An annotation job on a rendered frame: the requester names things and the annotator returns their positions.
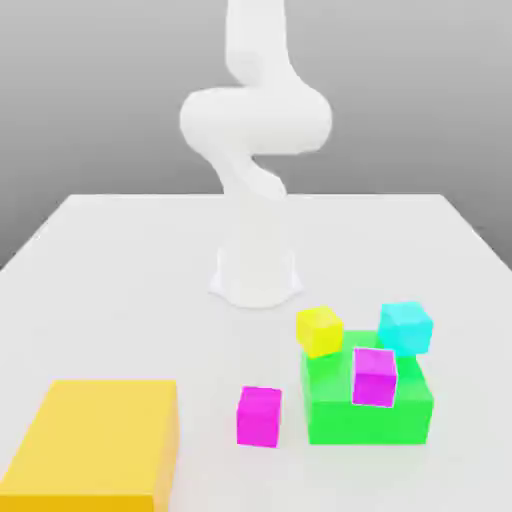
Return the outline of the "small yellow cube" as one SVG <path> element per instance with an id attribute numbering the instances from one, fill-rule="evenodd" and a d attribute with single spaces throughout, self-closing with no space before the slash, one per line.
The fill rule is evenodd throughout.
<path id="1" fill-rule="evenodd" d="M 343 322 L 328 306 L 299 311 L 296 315 L 296 337 L 309 358 L 340 352 L 343 344 Z"/>

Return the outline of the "small magenta cube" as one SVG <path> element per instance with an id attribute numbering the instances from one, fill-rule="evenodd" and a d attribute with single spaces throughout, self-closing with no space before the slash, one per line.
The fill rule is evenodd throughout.
<path id="1" fill-rule="evenodd" d="M 352 403 L 391 408 L 398 382 L 392 350 L 356 347 L 353 351 Z"/>
<path id="2" fill-rule="evenodd" d="M 239 445 L 276 448 L 281 425 L 282 391 L 244 386 L 236 411 Z"/>

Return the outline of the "small cyan cube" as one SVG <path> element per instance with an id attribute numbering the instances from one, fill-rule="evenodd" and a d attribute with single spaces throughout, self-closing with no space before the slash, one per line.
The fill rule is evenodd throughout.
<path id="1" fill-rule="evenodd" d="M 416 301 L 385 303 L 377 330 L 385 349 L 397 357 L 426 354 L 430 347 L 433 320 Z"/>

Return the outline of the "large green box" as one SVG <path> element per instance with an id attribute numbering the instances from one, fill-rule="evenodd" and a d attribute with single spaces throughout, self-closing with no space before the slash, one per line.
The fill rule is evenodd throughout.
<path id="1" fill-rule="evenodd" d="M 340 352 L 301 357 L 301 384 L 309 442 L 320 445 L 414 445 L 427 441 L 434 398 L 414 357 L 397 360 L 390 408 L 352 403 L 353 349 L 382 347 L 372 330 L 348 330 Z"/>

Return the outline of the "large yellow box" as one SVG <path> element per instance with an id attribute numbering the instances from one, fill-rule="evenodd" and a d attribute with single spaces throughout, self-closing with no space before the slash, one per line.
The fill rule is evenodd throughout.
<path id="1" fill-rule="evenodd" d="M 57 380 L 0 481 L 0 512 L 169 512 L 173 380 Z"/>

